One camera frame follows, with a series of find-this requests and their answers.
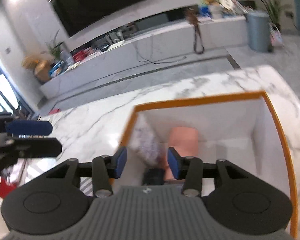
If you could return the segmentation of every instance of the tv stand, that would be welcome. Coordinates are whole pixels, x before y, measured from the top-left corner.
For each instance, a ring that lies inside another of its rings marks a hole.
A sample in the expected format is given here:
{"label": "tv stand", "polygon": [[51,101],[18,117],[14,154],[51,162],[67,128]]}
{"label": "tv stand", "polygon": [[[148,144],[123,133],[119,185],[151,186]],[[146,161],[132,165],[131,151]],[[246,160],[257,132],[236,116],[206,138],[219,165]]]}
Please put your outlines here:
{"label": "tv stand", "polygon": [[[246,19],[243,16],[202,21],[199,27],[206,50],[248,43]],[[76,68],[43,84],[40,90],[51,99],[65,93],[71,94],[79,88],[82,91],[91,89],[114,81],[116,77],[113,74],[147,64],[148,62],[142,62],[144,60],[137,57],[136,48],[142,57],[155,62],[191,54],[193,44],[193,26],[185,20],[180,21],[136,35],[117,48],[89,56]]]}

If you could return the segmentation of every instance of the potted plant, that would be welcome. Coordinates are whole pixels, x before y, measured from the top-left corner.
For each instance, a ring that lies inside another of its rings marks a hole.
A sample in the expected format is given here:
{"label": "potted plant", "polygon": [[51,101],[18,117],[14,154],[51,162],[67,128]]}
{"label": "potted plant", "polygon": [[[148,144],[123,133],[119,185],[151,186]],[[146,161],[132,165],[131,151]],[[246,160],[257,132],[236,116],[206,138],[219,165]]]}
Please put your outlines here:
{"label": "potted plant", "polygon": [[291,4],[282,4],[282,0],[260,0],[266,7],[271,22],[277,26],[280,31],[280,17],[282,10],[291,8]]}
{"label": "potted plant", "polygon": [[54,57],[55,63],[61,60],[61,42],[58,44],[56,43],[58,33],[59,31],[57,31],[57,33],[54,35],[54,39],[50,43],[47,43],[49,53]]}

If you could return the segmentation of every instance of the gray ribbed plate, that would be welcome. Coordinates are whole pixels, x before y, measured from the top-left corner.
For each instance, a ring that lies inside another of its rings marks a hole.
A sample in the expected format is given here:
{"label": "gray ribbed plate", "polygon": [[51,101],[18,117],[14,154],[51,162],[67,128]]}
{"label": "gray ribbed plate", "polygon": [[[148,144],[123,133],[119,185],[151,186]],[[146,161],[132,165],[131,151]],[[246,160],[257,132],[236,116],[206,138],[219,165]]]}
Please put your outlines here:
{"label": "gray ribbed plate", "polygon": [[180,194],[175,186],[122,187],[109,198],[96,198],[76,225],[48,236],[12,231],[5,240],[285,240],[282,229],[248,236],[218,224],[199,198]]}

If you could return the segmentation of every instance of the box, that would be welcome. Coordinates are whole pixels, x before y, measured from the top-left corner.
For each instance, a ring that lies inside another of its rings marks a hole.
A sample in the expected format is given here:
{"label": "box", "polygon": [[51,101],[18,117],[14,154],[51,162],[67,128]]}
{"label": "box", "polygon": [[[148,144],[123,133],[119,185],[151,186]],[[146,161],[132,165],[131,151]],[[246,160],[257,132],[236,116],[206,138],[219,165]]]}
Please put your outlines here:
{"label": "box", "polygon": [[[179,126],[199,131],[198,157],[204,162],[227,159],[284,192],[293,205],[287,231],[296,237],[298,201],[292,160],[265,91],[135,106],[120,142],[128,148],[128,159],[114,190],[120,185],[141,185],[144,170],[166,154],[170,130]],[[140,138],[151,138],[151,143],[145,146]],[[214,190],[213,179],[203,179],[202,188],[202,194],[208,195]]]}

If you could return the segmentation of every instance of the cable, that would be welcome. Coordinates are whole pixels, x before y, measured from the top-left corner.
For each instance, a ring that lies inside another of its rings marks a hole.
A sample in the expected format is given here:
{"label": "cable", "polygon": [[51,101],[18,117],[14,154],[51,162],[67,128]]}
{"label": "cable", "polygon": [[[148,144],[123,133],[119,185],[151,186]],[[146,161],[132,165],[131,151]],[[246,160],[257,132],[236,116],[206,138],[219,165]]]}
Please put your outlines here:
{"label": "cable", "polygon": [[[197,51],[197,35],[199,36],[199,41],[201,44],[201,51]],[[194,25],[194,44],[193,44],[193,51],[195,54],[203,54],[204,53],[204,46],[203,46],[203,41],[202,41],[202,37],[201,37],[201,32],[199,29],[198,25]]]}
{"label": "cable", "polygon": [[[154,49],[154,47],[153,47],[153,36],[154,36],[154,35],[152,34],[152,35],[151,35],[151,56],[150,56],[150,58],[152,58],[152,56],[153,56],[153,49]],[[135,39],[135,38],[132,38],[132,37],[130,37],[130,38],[133,39],[133,40],[135,41],[135,42],[133,42],[133,46],[134,46],[134,48],[135,48],[135,50],[136,50],[136,58],[137,58],[137,61],[138,61],[138,62],[141,62],[141,63],[144,63],[144,62],[150,62],[150,63],[152,63],[152,64],[164,64],[164,63],[176,63],[176,62],[179,62],[179,61],[184,60],[184,59],[187,58],[186,56],[183,56],[182,59],[178,59],[178,60],[175,60],[175,61],[153,62],[153,61],[151,61],[151,60],[149,60],[149,59],[146,59],[146,58],[144,58],[144,57],[142,57],[142,56],[140,55],[139,50],[138,50],[138,45],[137,45],[138,40]]]}

